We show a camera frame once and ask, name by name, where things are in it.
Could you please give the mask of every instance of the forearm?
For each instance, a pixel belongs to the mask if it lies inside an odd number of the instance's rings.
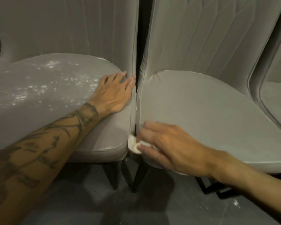
[[[217,161],[217,169],[212,175],[215,179],[281,214],[281,180],[255,170],[226,153]]]
[[[82,139],[105,116],[106,113],[86,103],[3,150],[0,154],[0,223],[21,221]]]

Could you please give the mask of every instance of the gray floor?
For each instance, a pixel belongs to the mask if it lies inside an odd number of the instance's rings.
[[[137,163],[126,159],[134,176]],[[193,177],[151,169],[138,193],[114,191],[100,165],[66,165],[28,215],[30,224],[278,224],[243,197],[204,195]]]

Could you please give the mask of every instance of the chair seat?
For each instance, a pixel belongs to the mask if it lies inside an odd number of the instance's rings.
[[[143,83],[138,103],[138,126],[146,119],[177,124],[209,147],[264,172],[281,172],[280,129],[249,98],[216,78],[157,72]]]
[[[121,70],[105,59],[78,54],[41,55],[0,66],[0,149],[78,109],[100,78],[115,72]],[[134,125],[135,101],[99,123],[70,160],[123,159]]]
[[[281,83],[264,82],[260,96],[264,106],[281,124]]]

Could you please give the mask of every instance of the hand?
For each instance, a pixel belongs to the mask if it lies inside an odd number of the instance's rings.
[[[135,84],[135,75],[120,83],[126,74],[126,71],[117,72],[100,79],[99,86],[88,103],[94,105],[103,116],[121,111],[129,101]]]
[[[138,150],[143,154],[188,175],[212,177],[215,165],[225,157],[225,152],[201,144],[177,125],[145,121],[136,141],[140,140],[159,149],[140,145]]]

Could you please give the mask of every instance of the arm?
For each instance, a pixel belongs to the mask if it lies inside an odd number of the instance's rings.
[[[120,83],[125,74],[104,76],[81,108],[30,133],[0,153],[0,224],[18,224],[83,138],[102,119],[126,105],[135,77]]]
[[[160,149],[138,147],[168,169],[214,178],[281,214],[281,180],[255,170],[225,151],[199,143],[179,126],[146,121],[137,136],[137,142],[140,140]]]

